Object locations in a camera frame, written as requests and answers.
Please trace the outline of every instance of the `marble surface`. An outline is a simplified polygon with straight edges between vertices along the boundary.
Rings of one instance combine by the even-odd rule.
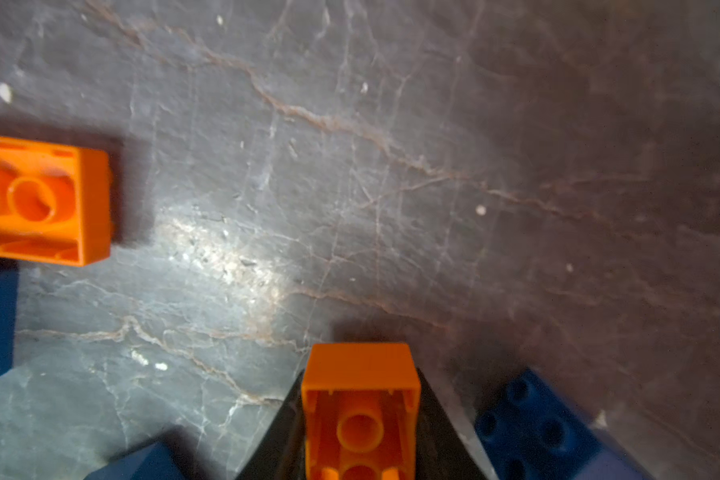
[[[110,259],[21,265],[0,480],[165,432],[234,478],[334,340],[409,342],[489,472],[532,365],[720,479],[720,0],[2,0],[0,83],[118,198]]]

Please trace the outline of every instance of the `white speck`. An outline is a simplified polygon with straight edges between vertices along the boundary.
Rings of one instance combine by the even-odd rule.
[[[593,420],[590,424],[590,428],[595,428],[597,430],[605,430],[608,428],[608,422],[605,420],[605,410],[600,410],[600,413],[597,414],[595,420]]]
[[[291,141],[288,142],[288,153],[290,153],[291,157],[296,160],[298,158],[298,153],[296,152],[296,149],[293,147],[293,144],[296,142],[296,140],[291,139]]]
[[[7,104],[14,100],[14,92],[8,84],[0,84],[0,98]]]
[[[147,366],[150,364],[150,361],[144,357],[141,353],[138,353],[135,350],[130,351],[130,358],[136,360],[138,363],[140,363],[142,366]]]

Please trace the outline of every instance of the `orange lego brick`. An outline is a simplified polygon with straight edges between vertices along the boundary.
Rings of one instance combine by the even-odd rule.
[[[0,256],[83,266],[111,237],[105,152],[0,137]]]
[[[414,480],[422,384],[404,343],[312,348],[302,380],[308,480]]]

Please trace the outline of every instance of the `gray marble floor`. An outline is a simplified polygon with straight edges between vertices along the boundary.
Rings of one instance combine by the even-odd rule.
[[[1,0],[0,134],[113,155],[112,257],[22,264],[0,479],[177,426],[234,478],[315,342],[470,420],[532,365],[720,479],[720,0]]]

